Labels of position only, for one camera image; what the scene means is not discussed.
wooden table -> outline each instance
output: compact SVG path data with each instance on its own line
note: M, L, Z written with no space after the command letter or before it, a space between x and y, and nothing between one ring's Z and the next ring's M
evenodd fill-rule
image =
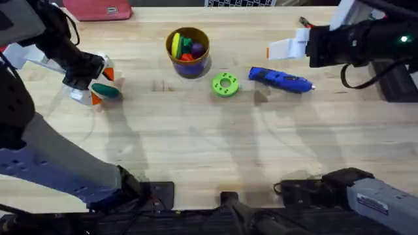
M335 8L136 8L128 21L79 23L80 48L106 52L123 73L123 102L98 112L67 96L62 75L27 65L20 72L37 110L62 135L138 178L173 181L175 208L212 208L220 191L238 191L252 206L277 205L272 184L347 166L373 172L418 195L418 106L390 104L378 89L343 87L341 67L310 69L308 59L268 61L269 42L293 37L298 17L327 24ZM210 38L212 68L196 80L179 77L165 37L193 26ZM295 95L247 79L268 67L311 80ZM231 98L212 94L219 72L240 78ZM367 68L348 79L370 78ZM81 201L2 177L0 201L32 212L84 211Z

green ring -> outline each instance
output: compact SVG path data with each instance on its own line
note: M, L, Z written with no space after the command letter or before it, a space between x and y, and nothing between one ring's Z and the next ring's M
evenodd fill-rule
M223 87L221 85L221 81L224 79L229 81L229 87ZM212 80L212 90L216 95L219 95L220 97L231 97L235 95L239 87L240 82L238 81L236 76L229 72L221 72L217 74L215 78Z

glue gun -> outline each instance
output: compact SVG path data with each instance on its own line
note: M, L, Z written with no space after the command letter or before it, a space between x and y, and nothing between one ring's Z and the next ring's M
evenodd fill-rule
M252 67L248 78L264 85L284 89L295 93L305 93L315 89L315 86L305 78L293 76L272 69Z

pink case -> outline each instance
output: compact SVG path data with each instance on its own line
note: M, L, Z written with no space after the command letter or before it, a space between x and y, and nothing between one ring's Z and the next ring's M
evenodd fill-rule
M63 4L80 21L126 20L132 16L127 0L63 0Z

green toy piece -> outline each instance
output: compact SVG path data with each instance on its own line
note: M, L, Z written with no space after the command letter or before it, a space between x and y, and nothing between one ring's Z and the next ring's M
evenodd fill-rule
M193 41L187 37L183 38L182 43L182 53L183 54L190 54L191 53L191 47L193 46Z
M240 87L236 76L229 72L222 72L212 79L212 90L220 97L231 97L235 95Z
M180 39L178 40L176 59L181 58L181 56L183 55L183 41L184 37L180 35Z
M91 85L92 90L100 95L108 98L116 98L119 95L119 90L115 87L106 86L104 84L95 83Z

